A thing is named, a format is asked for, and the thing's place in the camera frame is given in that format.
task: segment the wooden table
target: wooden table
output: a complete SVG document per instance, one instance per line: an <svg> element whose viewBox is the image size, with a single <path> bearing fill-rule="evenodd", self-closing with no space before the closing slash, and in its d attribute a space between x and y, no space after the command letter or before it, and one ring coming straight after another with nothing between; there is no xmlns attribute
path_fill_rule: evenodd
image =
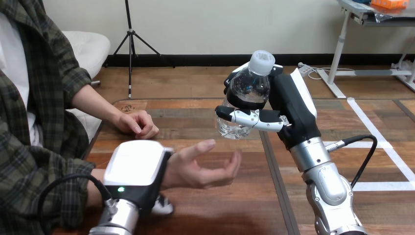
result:
<svg viewBox="0 0 415 235"><path fill-rule="evenodd" d="M286 235L288 231L292 232L291 226L298 223L296 228L300 234L315 235L314 214L305 197L305 184L278 136L269 133L268 137L267 133L253 130L245 140L224 139L217 131L214 113L214 108L221 102L219 99L148 99L124 100L114 104L126 113L146 110L160 129L156 140L176 151L201 140L216 139L217 146L199 158L200 164L205 167L222 166L234 150L243 150L240 171L231 186L163 192L174 204L175 213L167 218L141 221L136 234ZM414 121L392 100L358 101L358 104L414 170L415 160L413 155L408 154L408 149L411 151L410 146L415 142ZM324 141L369 134L347 101L315 100L315 105ZM381 105L386 105L386 108L381 109ZM408 130L409 134L404 134L403 130ZM98 168L105 168L113 150L132 139L104 124L87 160L95 162ZM368 151L368 148L344 148L332 153L332 158L340 173L351 180ZM380 148L359 182L407 181ZM357 191L354 208L371 235L412 235L415 231L414 199L413 190ZM97 225L99 217L100 211L89 213L79 231L57 230L55 234L88 234L91 227Z"/></svg>

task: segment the power strip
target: power strip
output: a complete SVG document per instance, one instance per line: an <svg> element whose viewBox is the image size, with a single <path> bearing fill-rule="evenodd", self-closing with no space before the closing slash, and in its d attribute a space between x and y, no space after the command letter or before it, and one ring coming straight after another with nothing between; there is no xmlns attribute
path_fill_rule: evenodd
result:
<svg viewBox="0 0 415 235"><path fill-rule="evenodd" d="M305 77L305 76L307 76L309 73L311 73L311 72L313 71L313 69L312 69L310 66L308 66L308 65L304 65L304 64L303 64L303 66L301 66L301 67L299 68L299 71L300 71L300 73L301 73L301 76L302 76L302 77Z"/></svg>

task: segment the green plaid shirt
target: green plaid shirt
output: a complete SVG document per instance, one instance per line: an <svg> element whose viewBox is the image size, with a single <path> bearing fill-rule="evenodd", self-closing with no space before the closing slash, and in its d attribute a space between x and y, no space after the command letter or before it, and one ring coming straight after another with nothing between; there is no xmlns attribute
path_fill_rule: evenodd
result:
<svg viewBox="0 0 415 235"><path fill-rule="evenodd" d="M67 174L90 174L94 168L80 159L89 143L85 129L65 111L91 78L79 67L69 41L46 15L41 0L0 0L0 12L19 28L29 100L44 133L43 148L30 145L23 100L0 70L0 234L42 234L36 218L42 190ZM85 179L60 184L47 196L44 215L64 228L79 226L86 187Z"/></svg>

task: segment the cable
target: cable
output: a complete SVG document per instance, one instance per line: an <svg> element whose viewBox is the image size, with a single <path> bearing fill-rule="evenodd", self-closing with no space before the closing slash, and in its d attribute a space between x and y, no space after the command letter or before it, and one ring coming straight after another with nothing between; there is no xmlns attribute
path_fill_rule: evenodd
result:
<svg viewBox="0 0 415 235"><path fill-rule="evenodd" d="M75 179L75 178L85 178L93 182L93 184L98 188L99 192L101 193L102 200L108 201L112 199L112 196L108 189L101 183L101 181L97 180L92 175L85 175L85 174L70 174L63 178L57 179L53 181L50 185L48 185L40 194L39 203L38 203L38 219L42 228L42 231L45 235L49 235L49 232L46 229L44 215L43 215L43 204L45 202L47 194L56 186L63 183L64 181Z"/></svg>
<svg viewBox="0 0 415 235"><path fill-rule="evenodd" d="M312 69L312 71L308 74L308 77L309 78L311 78L311 79L314 79L314 80L320 80L321 79L321 77L312 77L312 76L310 76L310 74L312 73L312 72L315 72L315 73L317 73L317 70L323 70L323 71L326 71L326 72L330 72L330 69L331 68L317 68L317 67L311 67L310 66L310 68ZM355 71L355 70L352 70L352 69L347 69L347 68L337 68L337 70L347 70L347 71Z"/></svg>
<svg viewBox="0 0 415 235"><path fill-rule="evenodd" d="M345 143L345 146L347 146L348 144L351 144L351 143L354 143L354 142L357 142L357 141L361 141L363 139L371 139L371 140L373 140L373 144L372 144L372 147L369 150L368 155L366 156L365 160L363 161L362 165L360 166L359 170L357 171L356 175L354 176L353 181L351 182L351 187L352 188L355 186L355 184L359 180L360 176L363 173L363 170L365 170L366 165L368 164L370 158L372 157L373 153L375 152L375 149L376 149L376 146L377 146L377 139L373 135L360 135L360 136L354 136L354 137L342 140Z"/></svg>

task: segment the white table frame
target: white table frame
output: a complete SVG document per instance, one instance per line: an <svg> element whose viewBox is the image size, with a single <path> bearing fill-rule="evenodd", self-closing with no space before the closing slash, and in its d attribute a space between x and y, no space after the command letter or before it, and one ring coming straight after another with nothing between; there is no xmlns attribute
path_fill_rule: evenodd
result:
<svg viewBox="0 0 415 235"><path fill-rule="evenodd" d="M330 73L327 74L326 71L324 70L317 70L318 74L320 75L322 80L325 82L325 84L329 87L329 89L332 91L332 93L337 98L346 98L343 92L334 83L335 76L395 76L397 79L399 79L402 83L407 85L411 90L415 92L415 83L413 82L414 77L415 77L415 61L413 63L411 70L399 70L401 62L403 61L406 54L402 55L398 63L398 69L337 71L340 56L342 54L343 46L345 44L347 28L348 28L350 19L353 19L360 25L365 25L365 26L378 26L378 27L415 26L415 22L401 22L401 23L400 22L388 22L388 23L370 22L370 21L367 21L368 13L370 13L369 10L365 11L362 9L355 8L355 6L357 6L357 4L359 3L352 2L351 4L353 5L349 5L350 0L339 0L339 3L342 6L342 12L344 12L345 14L345 20L343 22L342 32L340 33L339 40L337 42L337 47L334 53L333 62L331 64ZM412 47L412 44L407 45L407 48L405 51L409 51L411 47Z"/></svg>

